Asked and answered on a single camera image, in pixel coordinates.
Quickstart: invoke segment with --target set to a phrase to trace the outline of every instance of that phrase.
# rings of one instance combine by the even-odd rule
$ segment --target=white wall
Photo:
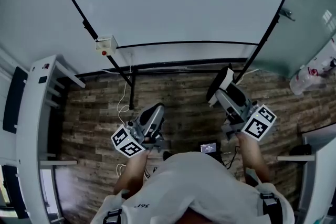
[[[52,54],[62,54],[78,73],[112,68],[106,57],[94,51],[94,41],[83,28],[82,18],[71,0],[0,0],[0,18],[0,46],[26,68],[33,61]],[[249,45],[226,44],[148,46],[117,50],[115,60],[125,66],[239,58],[250,56],[253,48]]]

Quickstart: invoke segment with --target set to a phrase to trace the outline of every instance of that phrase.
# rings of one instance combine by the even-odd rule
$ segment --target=display screen
[[[210,144],[203,144],[203,145],[201,145],[201,152],[203,152],[203,153],[216,152],[216,143],[210,143]]]

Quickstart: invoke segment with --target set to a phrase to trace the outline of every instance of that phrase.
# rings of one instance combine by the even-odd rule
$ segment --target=strap buckle
[[[104,217],[103,224],[120,224],[121,223],[121,215],[122,209],[116,209],[114,211],[110,211],[107,213],[107,216]]]
[[[274,193],[260,193],[260,197],[262,200],[275,199]]]

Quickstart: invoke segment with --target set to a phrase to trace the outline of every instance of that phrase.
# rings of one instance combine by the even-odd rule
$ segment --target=white t-shirt
[[[180,153],[164,161],[128,200],[121,193],[106,197],[91,224],[102,224],[108,211],[120,208],[122,224],[175,223],[188,207],[215,223],[271,224],[268,215],[258,213],[260,192],[274,193],[283,223],[294,224],[291,206],[274,185],[251,187],[204,153]]]

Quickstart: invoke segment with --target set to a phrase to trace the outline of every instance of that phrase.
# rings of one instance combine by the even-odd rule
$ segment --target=door
[[[285,0],[292,21],[280,16],[253,66],[291,77],[336,32],[336,0]]]

